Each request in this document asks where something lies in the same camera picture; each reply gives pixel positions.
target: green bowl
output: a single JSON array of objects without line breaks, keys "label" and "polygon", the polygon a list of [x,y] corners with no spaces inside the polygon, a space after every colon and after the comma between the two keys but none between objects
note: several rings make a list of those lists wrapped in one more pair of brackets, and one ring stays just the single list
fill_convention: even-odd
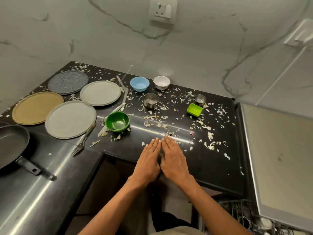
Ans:
[{"label": "green bowl", "polygon": [[187,109],[187,112],[195,117],[199,117],[203,108],[200,106],[195,105],[194,103],[191,103]]},{"label": "green bowl", "polygon": [[113,132],[121,132],[129,126],[129,117],[122,111],[114,112],[108,116],[105,125]]}]

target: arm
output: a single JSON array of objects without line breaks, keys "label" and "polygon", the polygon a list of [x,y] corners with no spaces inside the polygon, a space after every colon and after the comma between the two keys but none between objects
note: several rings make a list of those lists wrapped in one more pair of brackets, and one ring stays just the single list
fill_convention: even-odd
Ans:
[{"label": "arm", "polygon": [[172,138],[165,136],[162,148],[165,153],[161,161],[163,173],[184,191],[213,235],[251,235],[189,174],[186,157]]},{"label": "arm", "polygon": [[131,203],[136,196],[154,181],[160,167],[157,157],[161,141],[156,138],[143,149],[134,173],[128,178],[119,192],[100,210],[78,235],[114,235]]}]

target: white marble backsplash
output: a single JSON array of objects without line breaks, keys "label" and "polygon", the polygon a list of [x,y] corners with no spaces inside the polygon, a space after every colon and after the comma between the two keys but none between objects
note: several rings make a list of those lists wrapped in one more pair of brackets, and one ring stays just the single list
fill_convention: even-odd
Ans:
[{"label": "white marble backsplash", "polygon": [[0,111],[75,60],[313,117],[310,52],[263,96],[299,52],[283,42],[311,0],[179,0],[173,26],[149,20],[150,0],[1,2]]}]

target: blue speckled plate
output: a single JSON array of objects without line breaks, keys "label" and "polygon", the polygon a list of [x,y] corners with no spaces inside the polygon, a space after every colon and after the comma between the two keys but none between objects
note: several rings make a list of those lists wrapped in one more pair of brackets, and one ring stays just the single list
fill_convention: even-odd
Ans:
[{"label": "blue speckled plate", "polygon": [[88,80],[84,72],[66,71],[51,78],[48,89],[60,95],[73,94],[87,85]]}]

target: dish rack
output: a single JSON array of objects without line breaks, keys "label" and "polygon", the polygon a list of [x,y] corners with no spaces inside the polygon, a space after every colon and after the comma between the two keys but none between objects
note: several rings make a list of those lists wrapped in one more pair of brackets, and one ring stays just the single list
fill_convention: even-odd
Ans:
[{"label": "dish rack", "polygon": [[[272,220],[272,229],[264,230],[256,224],[256,221],[260,218],[260,216],[257,213],[253,212],[251,203],[248,200],[230,200],[221,201],[218,203],[253,235],[295,235],[295,232],[299,231]],[[201,216],[199,216],[198,222],[199,230],[201,230],[205,234],[210,235],[211,233],[205,226]]]}]

